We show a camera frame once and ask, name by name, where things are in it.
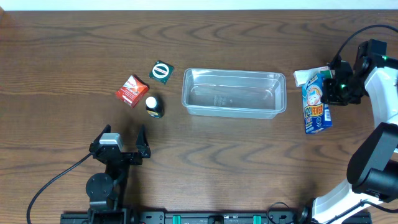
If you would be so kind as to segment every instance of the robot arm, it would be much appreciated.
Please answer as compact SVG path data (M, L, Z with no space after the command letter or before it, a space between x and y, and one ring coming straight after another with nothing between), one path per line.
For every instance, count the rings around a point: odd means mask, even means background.
M352 156L347 179L314 199L307 223L340 224L369 206L398 197L398 163L391 161L398 147L398 60L386 57L387 44L369 40L358 48L353 73L347 62L333 63L335 79L324 81L324 103L359 104L371 99L375 130Z

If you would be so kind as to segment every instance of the red packet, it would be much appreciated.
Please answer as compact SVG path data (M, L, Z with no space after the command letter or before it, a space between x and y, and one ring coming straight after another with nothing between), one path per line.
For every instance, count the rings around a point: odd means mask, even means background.
M148 86L142 84L134 76L130 76L122 88L114 94L133 108L147 91Z

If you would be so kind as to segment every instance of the container rim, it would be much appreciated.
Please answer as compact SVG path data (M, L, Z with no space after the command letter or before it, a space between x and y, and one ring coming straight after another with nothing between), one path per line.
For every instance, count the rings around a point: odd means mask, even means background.
M200 106L200 105L189 105L186 102L186 81L187 81L187 72L190 70L209 70L209 71L224 71L224 72L245 72L245 73L272 73L278 74L282 76L282 83L284 86L284 106L280 110L265 110L265 109L251 109L251 108L229 108L229 107L220 107L220 106ZM260 72L260 71L245 71L245 70L225 70L225 69L212 69L212 68L188 68L184 71L184 77L182 82L182 97L181 97L182 105L186 108L200 109L200 110L220 110L220 111L244 111L244 112L256 112L256 113L282 113L286 110L287 105L287 93L286 93L286 78L285 75L279 72Z

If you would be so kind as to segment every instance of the white oval logo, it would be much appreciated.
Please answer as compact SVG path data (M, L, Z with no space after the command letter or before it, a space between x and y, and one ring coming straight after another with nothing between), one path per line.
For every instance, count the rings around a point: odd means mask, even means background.
M169 74L169 68L167 65L159 63L152 69L152 74L154 74L156 78L164 78Z

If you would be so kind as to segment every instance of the barcode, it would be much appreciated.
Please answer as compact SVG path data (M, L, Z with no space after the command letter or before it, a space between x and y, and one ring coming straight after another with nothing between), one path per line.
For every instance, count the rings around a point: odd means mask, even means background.
M331 121L331 119L330 119L330 111L329 110L325 110L325 121Z

